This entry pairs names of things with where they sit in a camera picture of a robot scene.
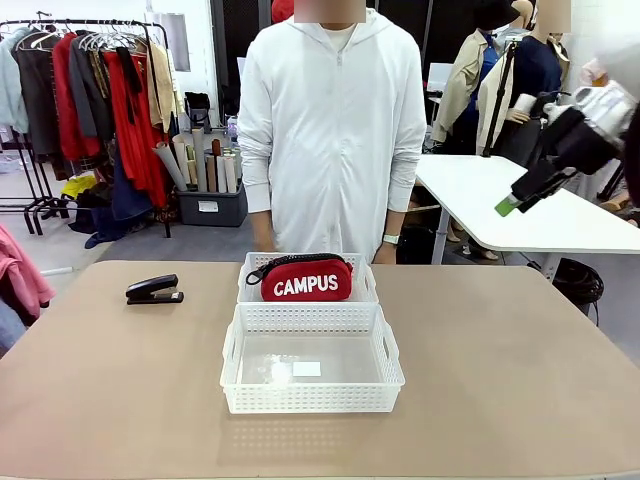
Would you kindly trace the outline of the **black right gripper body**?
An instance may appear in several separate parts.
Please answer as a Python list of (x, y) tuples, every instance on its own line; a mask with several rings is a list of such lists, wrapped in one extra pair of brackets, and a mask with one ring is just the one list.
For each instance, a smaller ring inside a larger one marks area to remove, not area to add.
[(542, 156), (537, 166), (551, 176), (563, 173), (592, 175), (618, 154), (614, 140), (572, 106), (547, 113), (542, 132)]

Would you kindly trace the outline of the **person's right hand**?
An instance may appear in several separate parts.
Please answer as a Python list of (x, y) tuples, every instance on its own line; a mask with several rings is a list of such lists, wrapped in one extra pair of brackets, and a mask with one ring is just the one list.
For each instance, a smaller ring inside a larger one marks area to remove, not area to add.
[(255, 212), (249, 215), (254, 234), (254, 244), (258, 252), (275, 252), (271, 211)]

